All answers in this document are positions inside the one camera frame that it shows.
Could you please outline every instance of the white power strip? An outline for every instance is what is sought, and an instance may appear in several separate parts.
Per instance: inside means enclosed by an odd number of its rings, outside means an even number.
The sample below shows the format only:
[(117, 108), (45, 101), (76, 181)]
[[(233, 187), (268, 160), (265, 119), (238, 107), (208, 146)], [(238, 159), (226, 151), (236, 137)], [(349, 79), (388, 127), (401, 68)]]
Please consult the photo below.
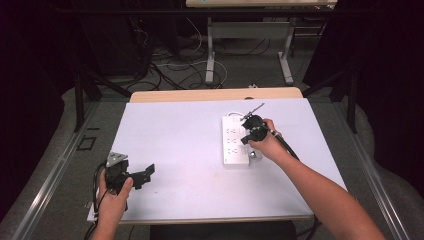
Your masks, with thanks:
[(225, 166), (249, 166), (249, 151), (241, 138), (247, 135), (241, 116), (222, 117), (222, 143)]

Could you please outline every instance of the finger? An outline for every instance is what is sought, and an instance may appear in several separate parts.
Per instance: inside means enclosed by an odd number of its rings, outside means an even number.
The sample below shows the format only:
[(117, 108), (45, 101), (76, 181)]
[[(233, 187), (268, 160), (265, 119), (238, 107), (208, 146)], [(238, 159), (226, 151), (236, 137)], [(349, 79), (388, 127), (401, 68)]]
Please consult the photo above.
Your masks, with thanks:
[(276, 130), (275, 126), (274, 126), (274, 122), (271, 119), (264, 119), (264, 123), (266, 123), (266, 125), (268, 126), (268, 128), (272, 129), (272, 130)]
[(103, 193), (106, 191), (106, 170), (103, 169), (100, 173), (99, 178), (99, 192)]
[(124, 185), (122, 186), (121, 192), (119, 192), (118, 197), (127, 199), (130, 196), (130, 191), (133, 186), (134, 180), (129, 177), (125, 180)]
[(258, 145), (258, 142), (255, 142), (253, 140), (249, 140), (248, 143), (252, 148), (255, 148), (255, 149), (256, 149), (256, 146)]

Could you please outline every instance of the forearm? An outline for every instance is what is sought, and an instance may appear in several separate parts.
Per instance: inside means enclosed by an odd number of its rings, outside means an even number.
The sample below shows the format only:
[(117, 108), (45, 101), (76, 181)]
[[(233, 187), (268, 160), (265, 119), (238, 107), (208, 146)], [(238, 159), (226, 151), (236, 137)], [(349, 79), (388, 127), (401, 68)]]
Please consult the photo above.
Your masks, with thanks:
[(273, 160), (337, 239), (384, 239), (362, 206), (339, 185), (289, 154)]
[(112, 240), (115, 238), (116, 226), (105, 226), (99, 224), (94, 231), (93, 240)]

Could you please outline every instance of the person's left hand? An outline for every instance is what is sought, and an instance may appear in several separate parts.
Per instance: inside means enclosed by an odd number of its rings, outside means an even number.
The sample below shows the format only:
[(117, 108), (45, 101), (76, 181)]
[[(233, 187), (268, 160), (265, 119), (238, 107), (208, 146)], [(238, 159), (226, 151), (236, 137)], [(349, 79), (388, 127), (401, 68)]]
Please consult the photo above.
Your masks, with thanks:
[(118, 226), (122, 215), (124, 215), (127, 198), (129, 197), (132, 186), (133, 179), (129, 177), (125, 181), (118, 195), (111, 194), (106, 187), (106, 172), (105, 170), (102, 171), (100, 174), (97, 204), (99, 204), (103, 195), (104, 197), (99, 206), (98, 228), (116, 228)]

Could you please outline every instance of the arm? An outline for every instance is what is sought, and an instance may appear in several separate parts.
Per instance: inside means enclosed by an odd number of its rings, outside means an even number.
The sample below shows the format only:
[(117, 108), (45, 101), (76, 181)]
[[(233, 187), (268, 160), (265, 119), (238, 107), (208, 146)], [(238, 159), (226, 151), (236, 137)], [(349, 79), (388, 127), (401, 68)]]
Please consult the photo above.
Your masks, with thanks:
[(101, 204), (99, 206), (98, 225), (92, 239), (104, 240), (115, 237), (118, 223), (124, 215), (127, 198), (133, 186), (133, 179), (127, 178), (118, 195), (110, 194), (107, 192), (105, 174), (103, 170), (100, 175), (97, 204), (100, 201)]
[[(264, 120), (275, 130), (271, 120)], [(290, 178), (311, 210), (337, 239), (384, 239), (366, 211), (339, 185), (292, 157), (270, 133), (249, 144)]]

